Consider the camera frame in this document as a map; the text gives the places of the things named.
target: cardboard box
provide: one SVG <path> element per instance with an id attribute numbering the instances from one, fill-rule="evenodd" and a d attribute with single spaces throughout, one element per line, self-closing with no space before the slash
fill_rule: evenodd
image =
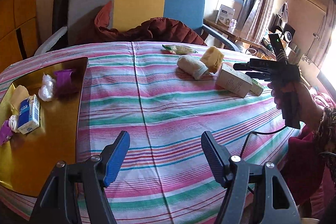
<path id="1" fill-rule="evenodd" d="M 251 88 L 251 91 L 257 95 L 257 96 L 260 96 L 261 93 L 263 93 L 264 91 L 264 86 L 260 83 L 258 83 L 256 80 L 254 79 L 251 79 L 252 81 L 252 88 Z"/>
<path id="2" fill-rule="evenodd" d="M 27 134 L 40 126 L 40 102 L 36 95 L 29 96 L 20 104 L 17 130 Z"/>
<path id="3" fill-rule="evenodd" d="M 244 98 L 252 88 L 252 81 L 251 77 L 223 63 L 217 75 L 216 85 Z"/>
<path id="4" fill-rule="evenodd" d="M 226 27 L 229 27 L 234 13 L 235 13 L 235 10 L 233 8 L 230 8 L 222 4 L 218 11 L 216 23 L 219 25 L 224 25 Z"/>

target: white medicine box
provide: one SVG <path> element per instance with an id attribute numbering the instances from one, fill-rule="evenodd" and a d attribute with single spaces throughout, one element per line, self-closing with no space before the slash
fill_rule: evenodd
<path id="1" fill-rule="evenodd" d="M 222 4 L 218 11 L 216 23 L 219 25 L 224 25 L 226 27 L 229 27 L 234 13 L 235 13 L 235 10 L 233 8 L 230 8 Z"/>
<path id="2" fill-rule="evenodd" d="M 217 75 L 216 85 L 244 98 L 252 88 L 252 81 L 248 75 L 223 63 Z"/>

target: window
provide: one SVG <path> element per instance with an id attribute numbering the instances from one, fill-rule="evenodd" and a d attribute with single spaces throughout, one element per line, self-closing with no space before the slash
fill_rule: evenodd
<path id="1" fill-rule="evenodd" d="M 331 36 L 331 44 L 321 68 L 321 72 L 325 75 L 330 84 L 336 89 L 335 54 L 336 54 L 336 28 L 334 29 L 333 34 Z"/>

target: striped bedsheet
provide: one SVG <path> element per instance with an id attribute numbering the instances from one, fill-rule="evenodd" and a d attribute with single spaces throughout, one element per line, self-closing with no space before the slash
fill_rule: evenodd
<path id="1" fill-rule="evenodd" d="M 209 130 L 231 154 L 239 154 L 251 130 L 271 132 L 284 125 L 270 90 L 244 99 L 215 85 L 216 75 L 196 81 L 181 71 L 177 55 L 161 42 L 112 42 L 71 47 L 29 58 L 0 74 L 0 98 L 21 75 L 61 61 L 88 57 L 79 129 L 77 160 L 99 154 L 121 130 L 131 137 L 117 180 L 106 189 L 118 223 L 213 223 L 225 191 L 212 176 L 200 137 Z M 200 58 L 206 47 L 191 45 Z M 223 50 L 225 61 L 250 56 Z M 279 163 L 287 140 L 299 130 L 251 136 L 243 158 Z M 0 199 L 29 219 L 35 198 L 0 187 Z M 83 196 L 83 223 L 89 223 Z"/>

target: chair armrest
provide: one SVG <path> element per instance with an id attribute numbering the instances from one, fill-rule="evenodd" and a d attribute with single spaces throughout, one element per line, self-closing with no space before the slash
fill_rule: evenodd
<path id="1" fill-rule="evenodd" d="M 211 29 L 207 25 L 203 24 L 203 30 L 207 32 L 209 35 L 213 36 L 214 38 L 218 39 L 220 42 L 222 42 L 225 46 L 227 46 L 230 50 L 235 51 L 235 52 L 240 52 L 238 47 L 233 44 L 230 40 L 227 38 L 223 37 L 221 34 L 216 32 L 215 30 Z"/>
<path id="2" fill-rule="evenodd" d="M 46 53 L 51 49 L 52 46 L 56 44 L 56 42 L 67 33 L 68 27 L 62 27 L 57 32 L 55 32 L 51 37 L 49 37 L 35 52 L 34 56 L 38 56 Z"/>

